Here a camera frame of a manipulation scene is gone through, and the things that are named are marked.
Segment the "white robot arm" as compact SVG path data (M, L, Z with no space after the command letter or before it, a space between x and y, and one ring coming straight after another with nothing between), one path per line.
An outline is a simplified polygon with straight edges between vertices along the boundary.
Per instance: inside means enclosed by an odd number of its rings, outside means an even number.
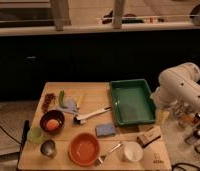
M200 112L200 68L192 62L165 69L159 74L159 86L151 94L157 108L173 106L178 100Z

